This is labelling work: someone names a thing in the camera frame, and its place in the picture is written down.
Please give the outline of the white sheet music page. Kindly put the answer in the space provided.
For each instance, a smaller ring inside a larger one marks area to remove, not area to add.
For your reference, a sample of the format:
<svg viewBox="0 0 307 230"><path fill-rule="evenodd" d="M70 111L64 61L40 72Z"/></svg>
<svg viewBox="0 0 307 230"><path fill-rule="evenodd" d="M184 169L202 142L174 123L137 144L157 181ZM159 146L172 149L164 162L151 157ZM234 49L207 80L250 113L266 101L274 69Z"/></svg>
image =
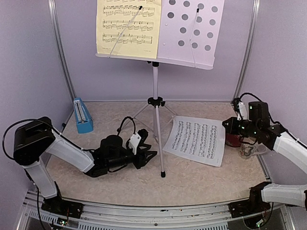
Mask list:
<svg viewBox="0 0 307 230"><path fill-rule="evenodd" d="M221 167L225 128L221 120L176 116L163 150L187 160Z"/></svg>

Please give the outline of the blue and white box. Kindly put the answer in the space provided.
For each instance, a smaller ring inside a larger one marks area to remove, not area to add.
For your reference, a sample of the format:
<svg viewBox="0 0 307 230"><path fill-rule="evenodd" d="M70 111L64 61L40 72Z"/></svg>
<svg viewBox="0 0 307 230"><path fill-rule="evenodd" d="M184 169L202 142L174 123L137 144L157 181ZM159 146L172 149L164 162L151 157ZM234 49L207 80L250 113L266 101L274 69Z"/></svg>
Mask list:
<svg viewBox="0 0 307 230"><path fill-rule="evenodd" d="M82 99L79 97L74 98L73 106L78 133L92 132L94 130L94 121Z"/></svg>

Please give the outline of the white perforated music stand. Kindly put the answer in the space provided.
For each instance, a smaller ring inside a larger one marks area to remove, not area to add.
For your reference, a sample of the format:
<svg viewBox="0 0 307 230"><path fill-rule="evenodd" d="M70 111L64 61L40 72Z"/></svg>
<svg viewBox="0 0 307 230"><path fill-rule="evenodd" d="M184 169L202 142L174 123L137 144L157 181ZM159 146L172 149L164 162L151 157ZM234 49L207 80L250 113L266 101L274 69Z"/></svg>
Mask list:
<svg viewBox="0 0 307 230"><path fill-rule="evenodd" d="M148 104L154 108L154 134L161 137L159 108L164 100L158 95L158 68L161 63L211 70L219 36L224 1L161 0L161 21L157 58L101 55L100 58L142 60L153 67L153 95Z"/></svg>

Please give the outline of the yellow sheet music page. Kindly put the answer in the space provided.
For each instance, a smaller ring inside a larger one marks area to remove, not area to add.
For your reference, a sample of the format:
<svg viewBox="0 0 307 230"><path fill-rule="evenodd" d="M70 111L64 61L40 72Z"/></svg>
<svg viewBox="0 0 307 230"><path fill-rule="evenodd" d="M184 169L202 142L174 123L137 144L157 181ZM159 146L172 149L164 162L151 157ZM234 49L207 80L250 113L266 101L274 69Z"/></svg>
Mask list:
<svg viewBox="0 0 307 230"><path fill-rule="evenodd" d="M98 0L97 53L156 59L161 9L160 0Z"/></svg>

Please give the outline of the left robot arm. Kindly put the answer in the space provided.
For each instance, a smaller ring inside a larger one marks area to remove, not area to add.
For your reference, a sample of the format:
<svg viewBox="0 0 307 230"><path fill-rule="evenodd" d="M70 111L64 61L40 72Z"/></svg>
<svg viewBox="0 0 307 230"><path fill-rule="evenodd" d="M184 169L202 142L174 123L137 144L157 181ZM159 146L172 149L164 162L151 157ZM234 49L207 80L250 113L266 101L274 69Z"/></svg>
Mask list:
<svg viewBox="0 0 307 230"><path fill-rule="evenodd" d="M59 186L40 162L43 153L49 153L76 167L85 175L97 178L115 173L129 164L136 169L144 167L157 151L146 144L146 129L135 131L126 144L116 135L109 135L97 149L83 149L58 132L51 119L33 119L16 129L13 158L26 171L43 196L42 209L58 215L79 218L83 205L62 198Z"/></svg>

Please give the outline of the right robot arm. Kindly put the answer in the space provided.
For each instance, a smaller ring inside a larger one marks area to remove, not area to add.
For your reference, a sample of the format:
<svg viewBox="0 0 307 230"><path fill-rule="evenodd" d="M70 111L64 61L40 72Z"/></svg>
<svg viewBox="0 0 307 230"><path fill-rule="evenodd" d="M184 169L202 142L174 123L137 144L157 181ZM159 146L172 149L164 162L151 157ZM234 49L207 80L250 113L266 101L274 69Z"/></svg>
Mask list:
<svg viewBox="0 0 307 230"><path fill-rule="evenodd" d="M280 123L271 124L267 103L255 101L245 107L243 102L236 98L234 107L238 116L222 122L227 134L237 135L241 139L253 138L256 143L263 144L269 150L289 159L303 172L307 171L306 145ZM271 203L306 207L307 186L262 182L250 188L248 199L233 202L229 208L233 215L239 216L268 210Z"/></svg>

